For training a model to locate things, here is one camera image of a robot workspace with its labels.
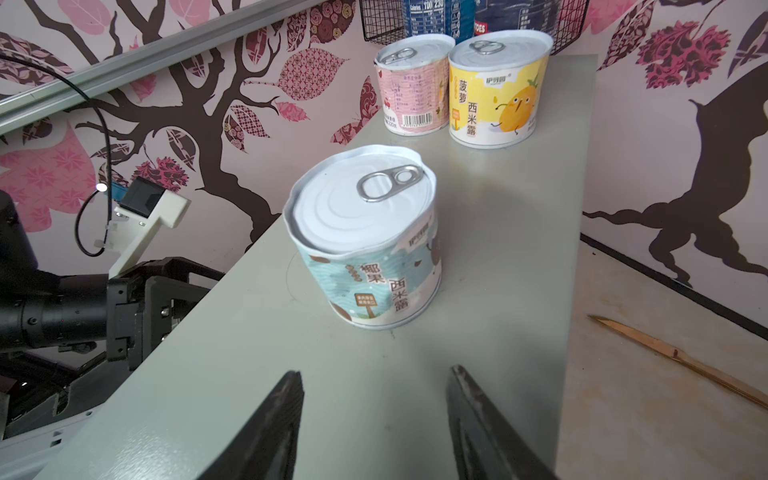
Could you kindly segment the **dark red labelled can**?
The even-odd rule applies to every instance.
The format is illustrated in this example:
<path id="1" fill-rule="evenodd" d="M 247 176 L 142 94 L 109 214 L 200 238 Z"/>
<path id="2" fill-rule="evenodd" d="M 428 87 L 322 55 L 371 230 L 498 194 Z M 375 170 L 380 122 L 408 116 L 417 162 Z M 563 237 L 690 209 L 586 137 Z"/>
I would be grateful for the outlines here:
<path id="1" fill-rule="evenodd" d="M 480 0 L 476 2 L 474 33 L 537 30 L 552 34 L 560 5 L 559 0 Z"/>

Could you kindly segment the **large blue labelled can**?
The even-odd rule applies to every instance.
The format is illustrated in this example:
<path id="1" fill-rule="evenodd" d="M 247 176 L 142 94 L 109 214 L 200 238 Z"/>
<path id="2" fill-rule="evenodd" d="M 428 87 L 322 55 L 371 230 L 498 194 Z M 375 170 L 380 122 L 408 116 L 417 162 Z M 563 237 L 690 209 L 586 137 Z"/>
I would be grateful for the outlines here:
<path id="1" fill-rule="evenodd" d="M 460 43 L 474 36 L 475 8 L 474 0 L 405 0 L 405 35 L 445 34 Z"/>

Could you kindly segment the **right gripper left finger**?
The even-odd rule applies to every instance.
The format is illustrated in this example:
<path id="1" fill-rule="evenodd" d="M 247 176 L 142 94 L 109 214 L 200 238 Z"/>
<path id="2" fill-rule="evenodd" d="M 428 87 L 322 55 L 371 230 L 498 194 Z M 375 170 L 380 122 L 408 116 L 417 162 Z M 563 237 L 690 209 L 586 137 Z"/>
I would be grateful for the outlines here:
<path id="1" fill-rule="evenodd" d="M 301 373 L 288 371 L 199 480 L 289 480 L 304 402 Z"/>

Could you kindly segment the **white green labelled can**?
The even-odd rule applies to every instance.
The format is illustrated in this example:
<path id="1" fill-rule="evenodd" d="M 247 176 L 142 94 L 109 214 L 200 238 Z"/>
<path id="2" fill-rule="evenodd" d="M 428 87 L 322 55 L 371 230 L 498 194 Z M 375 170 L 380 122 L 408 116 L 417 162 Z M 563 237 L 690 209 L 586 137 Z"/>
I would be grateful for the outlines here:
<path id="1" fill-rule="evenodd" d="M 416 151 L 367 145 L 333 155 L 292 187 L 287 231 L 330 306 L 383 330 L 420 315 L 442 278 L 437 178 Z"/>

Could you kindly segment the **pink labelled can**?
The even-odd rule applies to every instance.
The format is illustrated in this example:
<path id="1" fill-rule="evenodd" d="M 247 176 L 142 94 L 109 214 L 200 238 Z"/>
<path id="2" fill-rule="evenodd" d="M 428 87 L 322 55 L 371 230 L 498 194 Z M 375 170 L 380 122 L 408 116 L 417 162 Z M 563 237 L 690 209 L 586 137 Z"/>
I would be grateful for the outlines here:
<path id="1" fill-rule="evenodd" d="M 388 130 L 421 136 L 448 125 L 449 53 L 455 40 L 423 34 L 382 48 L 374 65 Z"/>

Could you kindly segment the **yellow labelled can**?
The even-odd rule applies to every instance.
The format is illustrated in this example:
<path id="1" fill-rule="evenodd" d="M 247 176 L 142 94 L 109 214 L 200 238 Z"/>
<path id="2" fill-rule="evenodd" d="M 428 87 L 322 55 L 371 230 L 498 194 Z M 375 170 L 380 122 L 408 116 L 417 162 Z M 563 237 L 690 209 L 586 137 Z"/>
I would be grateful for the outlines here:
<path id="1" fill-rule="evenodd" d="M 449 129 L 456 142 L 497 149 L 534 131 L 553 38 L 504 30 L 468 39 L 449 54 Z"/>

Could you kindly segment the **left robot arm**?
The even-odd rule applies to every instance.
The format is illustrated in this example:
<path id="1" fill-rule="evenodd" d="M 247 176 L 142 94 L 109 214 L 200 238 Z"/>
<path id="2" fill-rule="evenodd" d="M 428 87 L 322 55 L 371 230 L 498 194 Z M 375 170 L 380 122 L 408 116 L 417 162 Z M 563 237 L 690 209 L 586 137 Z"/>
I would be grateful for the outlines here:
<path id="1" fill-rule="evenodd" d="M 90 351 L 136 370 L 205 297 L 191 283 L 224 274 L 183 257 L 145 261 L 111 278 L 39 269 L 12 197 L 1 194 L 1 350 Z"/>

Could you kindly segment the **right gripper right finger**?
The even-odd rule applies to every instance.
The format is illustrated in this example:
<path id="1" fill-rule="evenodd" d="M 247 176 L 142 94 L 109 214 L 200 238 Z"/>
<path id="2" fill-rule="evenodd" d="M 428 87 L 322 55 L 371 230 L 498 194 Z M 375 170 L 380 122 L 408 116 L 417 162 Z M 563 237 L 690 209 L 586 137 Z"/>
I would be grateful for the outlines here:
<path id="1" fill-rule="evenodd" d="M 446 400 L 461 479 L 557 479 L 461 365 L 450 368 Z"/>

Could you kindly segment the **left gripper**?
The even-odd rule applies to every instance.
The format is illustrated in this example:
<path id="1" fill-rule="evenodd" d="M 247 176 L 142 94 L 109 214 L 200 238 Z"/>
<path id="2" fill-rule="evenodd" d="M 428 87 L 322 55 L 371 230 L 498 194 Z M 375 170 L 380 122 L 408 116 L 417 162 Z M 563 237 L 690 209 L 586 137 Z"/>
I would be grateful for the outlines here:
<path id="1" fill-rule="evenodd" d="M 183 257 L 142 262 L 108 280 L 106 360 L 136 370 L 205 297 L 192 275 L 219 281 L 224 273 Z"/>

